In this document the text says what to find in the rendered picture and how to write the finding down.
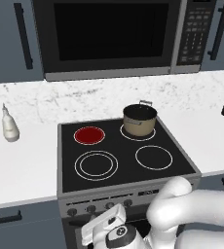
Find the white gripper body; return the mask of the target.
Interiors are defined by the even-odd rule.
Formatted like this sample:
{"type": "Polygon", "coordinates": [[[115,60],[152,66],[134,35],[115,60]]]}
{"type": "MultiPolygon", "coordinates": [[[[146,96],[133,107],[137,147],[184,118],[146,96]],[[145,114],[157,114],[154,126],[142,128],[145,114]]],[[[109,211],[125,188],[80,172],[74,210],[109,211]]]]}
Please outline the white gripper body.
{"type": "Polygon", "coordinates": [[[100,233],[108,233],[114,228],[121,226],[125,222],[125,207],[122,204],[118,203],[82,226],[82,244],[84,246],[87,246],[90,243],[93,243],[95,238],[100,233]]]}

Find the black and steel stove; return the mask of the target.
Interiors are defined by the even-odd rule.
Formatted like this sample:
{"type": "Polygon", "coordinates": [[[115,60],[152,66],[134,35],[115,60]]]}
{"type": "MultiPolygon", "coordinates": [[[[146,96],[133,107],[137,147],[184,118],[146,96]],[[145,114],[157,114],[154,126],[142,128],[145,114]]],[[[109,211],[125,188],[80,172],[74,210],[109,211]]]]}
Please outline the black and steel stove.
{"type": "Polygon", "coordinates": [[[142,138],[128,134],[121,119],[57,126],[57,200],[67,249],[93,249],[82,244],[81,227],[122,204],[127,222],[145,236],[149,203],[170,178],[182,176],[197,188],[202,173],[162,121],[142,138]],[[94,205],[93,214],[87,207],[94,205]],[[67,210],[76,208],[70,217],[67,210]]]}

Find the grey-blue drawer front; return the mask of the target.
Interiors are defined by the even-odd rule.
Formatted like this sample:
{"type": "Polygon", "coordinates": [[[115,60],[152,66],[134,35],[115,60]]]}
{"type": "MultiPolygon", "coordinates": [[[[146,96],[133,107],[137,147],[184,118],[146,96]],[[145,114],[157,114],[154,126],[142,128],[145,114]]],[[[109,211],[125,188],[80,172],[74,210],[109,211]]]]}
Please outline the grey-blue drawer front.
{"type": "Polygon", "coordinates": [[[224,191],[221,178],[224,178],[224,174],[203,177],[198,188],[200,190],[224,191]]]}
{"type": "Polygon", "coordinates": [[[2,217],[18,211],[20,221],[0,224],[0,249],[67,249],[56,200],[0,208],[2,217]]]}

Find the beige pot with dark inside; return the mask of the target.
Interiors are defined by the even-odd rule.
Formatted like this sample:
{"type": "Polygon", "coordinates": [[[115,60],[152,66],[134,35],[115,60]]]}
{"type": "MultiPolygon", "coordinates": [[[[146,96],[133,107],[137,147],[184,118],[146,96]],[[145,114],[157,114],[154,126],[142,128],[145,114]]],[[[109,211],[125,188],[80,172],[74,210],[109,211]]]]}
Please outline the beige pot with dark inside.
{"type": "Polygon", "coordinates": [[[123,114],[125,131],[141,137],[149,135],[153,131],[158,112],[151,101],[140,100],[138,104],[125,107],[123,114]]]}

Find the pale grey bottle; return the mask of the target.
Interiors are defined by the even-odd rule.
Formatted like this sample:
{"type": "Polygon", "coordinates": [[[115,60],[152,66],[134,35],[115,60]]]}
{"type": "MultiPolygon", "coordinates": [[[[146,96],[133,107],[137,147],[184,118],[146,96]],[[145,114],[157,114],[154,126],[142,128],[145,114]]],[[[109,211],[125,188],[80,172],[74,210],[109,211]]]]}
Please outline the pale grey bottle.
{"type": "Polygon", "coordinates": [[[6,106],[2,107],[3,118],[2,118],[2,127],[3,135],[8,142],[16,142],[19,140],[19,129],[14,120],[10,115],[6,106]]]}

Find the black and steel microwave oven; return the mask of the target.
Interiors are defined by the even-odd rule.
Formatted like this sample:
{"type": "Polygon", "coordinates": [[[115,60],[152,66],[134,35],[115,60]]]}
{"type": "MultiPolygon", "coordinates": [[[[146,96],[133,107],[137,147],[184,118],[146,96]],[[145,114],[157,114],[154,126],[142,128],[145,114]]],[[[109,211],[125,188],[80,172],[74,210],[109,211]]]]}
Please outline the black and steel microwave oven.
{"type": "Polygon", "coordinates": [[[216,0],[32,0],[47,81],[197,73],[216,0]]]}

